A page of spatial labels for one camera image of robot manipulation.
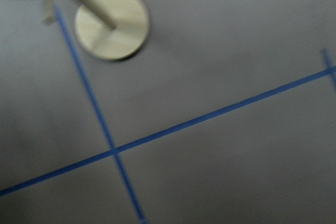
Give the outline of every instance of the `gray surface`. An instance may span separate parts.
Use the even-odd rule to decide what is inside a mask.
[[[336,54],[336,0],[144,2],[152,27],[136,56],[105,62],[78,46],[117,145],[320,71],[324,47]],[[40,23],[42,1],[0,3],[2,189],[108,146],[59,28]],[[73,34],[78,4],[57,4]],[[334,222],[335,98],[323,78],[123,153],[145,214],[151,223]],[[65,174],[0,198],[0,220],[46,223],[62,215],[66,199],[54,198],[77,181],[85,186],[76,191],[82,205],[69,203],[71,218],[55,223],[106,223],[109,216],[133,223],[110,166],[93,165],[109,176],[82,168],[72,172],[79,177]],[[82,215],[96,179],[109,194],[102,189],[94,199],[103,217],[93,222]],[[41,194],[53,195],[45,208]],[[110,209],[120,202],[125,213],[107,215],[101,202]]]

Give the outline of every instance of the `gray floor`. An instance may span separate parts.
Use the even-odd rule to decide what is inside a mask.
[[[336,0],[144,0],[147,43],[77,49],[117,146],[336,61]],[[109,150],[41,0],[0,0],[0,190]],[[74,37],[78,4],[59,0]],[[323,77],[120,154],[149,223],[335,223]],[[112,157],[0,197],[0,223],[139,223]]]

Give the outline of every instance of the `blue line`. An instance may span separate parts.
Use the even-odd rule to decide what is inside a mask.
[[[112,135],[109,131],[106,120],[103,117],[102,111],[101,111],[101,109],[99,107],[99,104],[98,104],[98,101],[97,101],[97,99],[94,95],[94,92],[93,92],[93,89],[90,85],[89,79],[87,78],[87,76],[85,74],[84,67],[83,67],[83,65],[82,65],[82,63],[79,59],[78,53],[75,49],[75,45],[72,42],[72,39],[70,37],[70,33],[69,33],[68,28],[66,26],[65,20],[63,19],[62,14],[57,7],[55,7],[55,15],[56,15],[56,18],[58,20],[58,24],[61,28],[61,31],[64,35],[65,41],[66,41],[66,43],[69,47],[69,50],[71,52],[72,59],[74,60],[74,63],[75,63],[76,68],[78,70],[78,73],[79,73],[79,75],[82,79],[82,82],[83,82],[84,86],[85,86],[87,95],[89,96],[89,99],[90,99],[90,101],[92,103],[92,106],[95,110],[97,119],[98,119],[98,121],[101,125],[101,128],[102,128],[103,132],[104,132],[105,138],[106,138],[106,140],[107,140],[107,142],[108,142],[108,144],[109,144],[109,146],[112,150],[113,157],[114,157],[115,162],[117,163],[119,173],[120,173],[120,175],[121,175],[121,177],[124,181],[124,184],[126,186],[128,194],[129,194],[129,196],[132,200],[135,211],[137,212],[136,214],[138,215],[141,223],[147,223],[147,221],[145,219],[145,216],[144,216],[144,213],[141,209],[140,203],[137,199],[137,196],[134,192],[134,189],[133,189],[133,187],[131,185],[131,182],[128,178],[128,175],[126,173],[125,167],[124,167],[118,153],[116,152],[113,137],[112,137]]]
[[[332,71],[332,61],[331,61],[331,58],[330,58],[330,55],[329,55],[329,52],[326,48],[324,48],[322,51],[322,56],[323,56],[323,59],[324,59],[324,63],[325,65],[327,66],[328,68],[328,71],[329,71],[329,74],[331,76],[331,79],[332,79],[332,82],[334,84],[334,87],[336,89],[336,74],[334,71]]]
[[[13,193],[13,192],[15,192],[17,190],[26,188],[26,187],[34,185],[34,184],[37,184],[37,183],[45,181],[45,180],[47,180],[49,178],[53,178],[53,177],[56,177],[58,175],[64,174],[64,173],[69,172],[69,171],[71,171],[73,169],[77,169],[77,168],[83,167],[85,165],[91,164],[93,162],[99,161],[99,160],[101,160],[103,158],[112,156],[115,153],[121,153],[121,152],[127,151],[127,150],[132,149],[134,147],[137,147],[139,145],[142,145],[142,144],[145,144],[147,142],[156,140],[156,139],[158,139],[158,138],[160,138],[162,136],[166,136],[166,135],[175,133],[175,132],[177,132],[179,130],[185,129],[185,128],[190,127],[192,125],[195,125],[197,123],[201,123],[203,121],[209,120],[209,119],[214,118],[216,116],[223,115],[223,114],[228,113],[230,111],[233,111],[233,110],[242,108],[244,106],[247,106],[247,105],[249,105],[251,103],[254,103],[254,102],[263,100],[265,98],[271,97],[273,95],[279,94],[279,93],[284,92],[286,90],[293,89],[293,88],[295,88],[297,86],[303,85],[303,84],[308,83],[310,81],[314,81],[314,80],[317,80],[319,78],[325,77],[325,76],[327,76],[330,73],[330,71],[332,71],[333,73],[335,73],[336,72],[336,67],[332,67],[330,69],[326,69],[326,70],[317,72],[317,73],[312,74],[310,76],[306,76],[304,78],[301,78],[301,79],[299,79],[297,81],[294,81],[294,82],[282,85],[282,86],[280,86],[278,88],[272,89],[270,91],[261,93],[261,94],[255,96],[255,97],[248,98],[248,99],[240,101],[238,103],[235,103],[235,104],[226,106],[224,108],[221,108],[219,110],[216,110],[216,111],[210,112],[208,114],[199,116],[199,117],[191,119],[191,120],[189,120],[189,121],[187,121],[185,123],[181,123],[181,124],[178,124],[176,126],[170,127],[170,128],[168,128],[166,130],[162,130],[162,131],[159,131],[159,132],[154,133],[152,135],[140,138],[140,139],[138,139],[136,141],[133,141],[131,143],[124,144],[124,145],[122,145],[120,147],[117,147],[114,151],[104,152],[104,153],[96,155],[94,157],[90,157],[90,158],[84,159],[82,161],[79,161],[77,163],[74,163],[72,165],[60,168],[60,169],[55,170],[55,171],[53,171],[51,173],[44,174],[44,175],[39,176],[37,178],[34,178],[34,179],[28,180],[26,182],[20,183],[18,185],[12,186],[10,188],[3,189],[3,190],[0,191],[0,196],[6,195],[6,194],[9,194],[9,193]]]
[[[92,164],[92,163],[94,163],[96,161],[99,161],[99,160],[101,160],[103,158],[106,158],[106,157],[109,157],[111,155],[112,155],[112,151],[103,152],[103,153],[98,154],[96,156],[93,156],[93,157],[90,157],[90,158],[86,158],[86,159],[84,159],[82,161],[76,162],[74,164],[68,165],[68,166],[63,167],[63,168],[58,169],[58,170],[54,170],[54,171],[52,171],[50,173],[46,173],[46,174],[44,174],[42,176],[30,179],[28,181],[25,181],[23,183],[17,184],[15,186],[8,187],[8,188],[0,191],[0,197],[4,196],[4,195],[7,195],[7,194],[10,194],[10,193],[13,193],[13,192],[18,191],[18,190],[21,190],[23,188],[26,188],[26,187],[38,184],[38,183],[40,183],[42,181],[54,178],[56,176],[62,175],[64,173],[67,173],[69,171],[75,170],[77,168],[80,168],[80,167]]]

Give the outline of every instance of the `round wooden base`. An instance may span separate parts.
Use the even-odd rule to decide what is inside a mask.
[[[117,27],[111,30],[85,6],[76,14],[75,29],[84,49],[104,60],[134,54],[149,32],[149,16],[141,0],[96,0],[110,13]]]

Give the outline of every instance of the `blue tape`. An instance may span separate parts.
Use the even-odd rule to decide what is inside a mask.
[[[127,151],[129,149],[132,149],[134,147],[140,146],[140,145],[145,144],[147,142],[156,140],[156,139],[158,139],[158,138],[160,138],[162,136],[166,136],[166,135],[175,133],[175,132],[177,132],[179,130],[185,129],[185,128],[190,127],[192,125],[195,125],[197,123],[201,123],[203,121],[209,120],[209,119],[214,118],[216,116],[223,115],[223,114],[228,113],[230,111],[233,111],[233,110],[242,108],[244,106],[247,106],[247,105],[249,105],[251,103],[254,103],[254,102],[260,101],[262,99],[271,97],[273,95],[279,94],[279,93],[284,92],[286,90],[290,90],[290,89],[293,89],[293,88],[298,87],[300,85],[303,85],[305,83],[308,83],[308,82],[317,80],[319,78],[325,77],[325,76],[329,75],[330,71],[332,71],[333,73],[335,73],[336,72],[336,67],[332,67],[330,69],[326,69],[326,70],[317,72],[317,73],[312,74],[310,76],[301,78],[301,79],[299,79],[297,81],[294,81],[294,82],[282,85],[282,86],[280,86],[280,87],[278,87],[276,89],[272,89],[270,91],[261,93],[261,94],[255,96],[255,97],[251,97],[251,98],[248,98],[246,100],[242,100],[242,101],[240,101],[238,103],[235,103],[235,104],[226,106],[224,108],[221,108],[219,110],[210,112],[208,114],[199,116],[199,117],[194,118],[192,120],[189,120],[189,121],[187,121],[185,123],[178,124],[176,126],[168,128],[166,130],[162,130],[162,131],[159,131],[159,132],[154,133],[152,135],[140,138],[140,139],[138,139],[136,141],[133,141],[131,143],[124,144],[124,145],[122,145],[120,147],[117,147],[114,150],[114,152],[113,151],[104,152],[104,153],[96,155],[94,157],[90,157],[88,159],[84,159],[82,161],[79,161],[79,162],[77,162],[75,164],[63,167],[63,168],[58,169],[56,171],[53,171],[51,173],[44,174],[44,175],[39,176],[37,178],[34,178],[34,179],[28,180],[26,182],[20,183],[18,185],[12,186],[10,188],[3,189],[3,190],[0,191],[0,196],[6,195],[6,194],[9,194],[9,193],[13,193],[13,192],[15,192],[17,190],[26,188],[28,186],[37,184],[39,182],[45,181],[47,179],[56,177],[56,176],[61,175],[61,174],[64,174],[64,173],[69,172],[69,171],[71,171],[73,169],[77,169],[77,168],[83,167],[85,165],[91,164],[93,162],[99,161],[99,160],[101,160],[103,158],[112,156],[112,155],[114,155],[114,153],[120,153],[120,152]]]
[[[123,180],[123,182],[126,186],[127,192],[128,192],[128,194],[129,194],[129,196],[132,200],[132,204],[135,208],[136,214],[138,215],[138,218],[140,219],[141,223],[147,223],[147,221],[145,219],[145,216],[144,216],[144,213],[141,209],[140,203],[137,199],[137,196],[134,192],[132,184],[131,184],[131,182],[128,178],[128,175],[126,173],[125,167],[124,167],[118,153],[116,152],[112,134],[109,131],[108,125],[107,125],[106,120],[104,119],[102,111],[99,107],[96,96],[94,95],[94,92],[93,92],[93,89],[90,85],[89,79],[87,78],[87,76],[85,74],[84,67],[83,67],[83,65],[82,65],[82,63],[79,59],[78,53],[77,53],[76,48],[75,48],[75,44],[73,43],[73,41],[70,37],[70,33],[69,33],[68,28],[66,26],[65,20],[63,19],[62,14],[57,7],[55,7],[55,15],[56,15],[56,19],[58,20],[58,24],[60,26],[60,29],[61,29],[61,31],[64,35],[65,41],[66,41],[66,43],[68,45],[68,48],[70,50],[72,59],[74,60],[74,63],[75,63],[76,68],[78,70],[78,73],[79,73],[79,75],[82,79],[82,82],[83,82],[84,86],[85,86],[85,90],[87,92],[87,95],[89,96],[89,99],[92,103],[92,106],[93,106],[93,109],[94,109],[95,114],[97,116],[97,119],[98,119],[98,121],[101,125],[101,128],[103,130],[105,138],[106,138],[106,140],[107,140],[107,142],[108,142],[108,144],[109,144],[109,146],[112,150],[114,160],[117,164],[117,167],[118,167],[119,173],[122,177],[122,180]]]
[[[326,65],[326,67],[328,68],[328,71],[329,71],[329,74],[330,74],[330,77],[331,77],[331,80],[332,80],[332,83],[336,89],[336,74],[335,72],[332,70],[332,61],[331,61],[331,58],[330,58],[330,55],[329,55],[329,52],[328,50],[325,48],[321,51],[322,53],[322,56],[323,56],[323,59],[324,59],[324,63]]]

